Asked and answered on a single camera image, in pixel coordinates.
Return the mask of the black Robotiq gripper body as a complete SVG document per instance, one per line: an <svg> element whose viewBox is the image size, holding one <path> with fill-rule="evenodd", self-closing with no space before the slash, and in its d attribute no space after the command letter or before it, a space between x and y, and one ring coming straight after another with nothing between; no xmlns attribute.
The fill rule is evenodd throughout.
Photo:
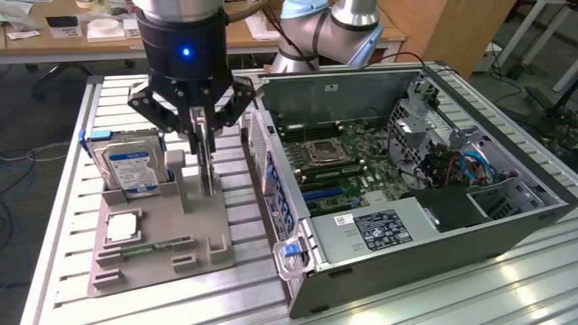
<svg viewBox="0 0 578 325"><path fill-rule="evenodd" d="M136 18L150 64L147 82L136 87L136 107L154 106L159 95L179 110L214 112L234 83L225 10L139 8Z"/></svg>

